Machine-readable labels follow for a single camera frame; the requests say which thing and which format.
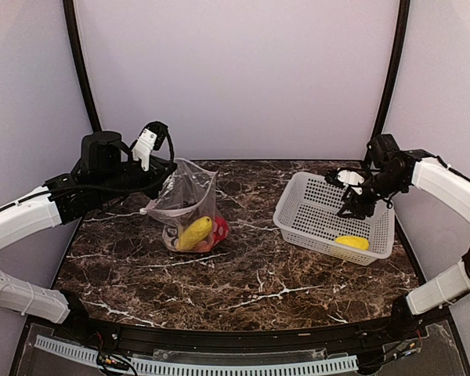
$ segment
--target white arm segment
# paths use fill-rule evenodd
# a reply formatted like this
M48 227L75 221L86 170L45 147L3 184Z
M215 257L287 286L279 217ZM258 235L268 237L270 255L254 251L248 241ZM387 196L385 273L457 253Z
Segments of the white arm segment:
M0 307L62 323L70 313L59 291L47 290L11 277L0 270Z
M46 187L40 186L26 196L45 190ZM0 212L0 250L32 233L61 224L56 204L48 196L41 195ZM70 312L66 298L59 291L34 286L1 270L0 307L43 317L56 324L62 323Z
M470 223L470 182L444 168L436 158L424 158L414 166L412 183L452 208ZM414 315L420 315L450 303L470 291L470 279L463 261L410 292L407 304Z
M40 186L26 196L44 190L47 188ZM0 250L32 233L61 224L56 203L49 201L48 196L38 196L0 212Z
M470 223L470 183L444 168L436 158L424 158L416 163L412 183Z
M148 171L150 168L150 154L154 149L156 141L157 135L149 129L144 128L135 146L132 148L132 159L134 161L141 160L141 168L144 171Z
M411 291L406 300L413 315L421 315L444 303L451 303L467 291L470 291L470 279L465 272L465 264L460 260L458 264Z

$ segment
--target white wall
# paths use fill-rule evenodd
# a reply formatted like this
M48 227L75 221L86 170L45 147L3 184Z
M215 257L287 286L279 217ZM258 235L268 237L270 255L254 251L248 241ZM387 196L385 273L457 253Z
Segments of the white wall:
M397 0L78 0L96 105L131 142L171 126L189 158L356 158Z
M62 2L0 2L0 205L70 171L90 133ZM48 287L73 226L0 252L0 269ZM9 374L24 319L0 309L0 376Z
M385 130L401 148L439 154L470 177L470 1L411 3ZM396 210L427 278L468 250L468 224L428 194L397 197ZM470 295L452 312L470 360Z

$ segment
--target plastic bag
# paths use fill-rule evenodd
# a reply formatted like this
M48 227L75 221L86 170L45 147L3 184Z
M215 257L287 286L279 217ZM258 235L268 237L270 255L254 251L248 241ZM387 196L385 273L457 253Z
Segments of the plastic bag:
M171 251L209 252L226 239L230 228L216 207L217 172L176 159L178 168L164 182L146 213L165 224L162 239Z

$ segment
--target white zip tie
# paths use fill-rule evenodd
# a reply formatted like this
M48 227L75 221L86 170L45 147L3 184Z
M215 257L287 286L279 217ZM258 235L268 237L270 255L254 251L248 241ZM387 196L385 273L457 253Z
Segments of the white zip tie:
M453 305L453 303L451 303L449 300L447 300L446 297L444 296L442 288L440 287L439 277L436 278L436 284L437 284L437 287L439 288L440 296L442 297L443 301L445 301L447 304L449 304L451 306L451 305Z
M28 287L30 288L30 292L31 292L31 299L30 301L28 302L28 304L26 305L26 307L24 307L24 310L23 312L21 312L21 316L24 316L26 314L26 311L29 310L29 308L31 307L31 303L33 303L34 301L34 291L33 291L33 287L31 286L31 284L29 282L27 282L28 284Z

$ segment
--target white plastic basket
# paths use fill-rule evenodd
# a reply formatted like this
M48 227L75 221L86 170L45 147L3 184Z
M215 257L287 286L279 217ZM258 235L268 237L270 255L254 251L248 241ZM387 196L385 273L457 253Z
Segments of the white plastic basket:
M323 176L298 172L287 184L273 221L285 241L360 265L369 265L392 254L395 216L384 203L363 221L339 218L344 189L326 183ZM334 242L353 235L369 240L369 251Z

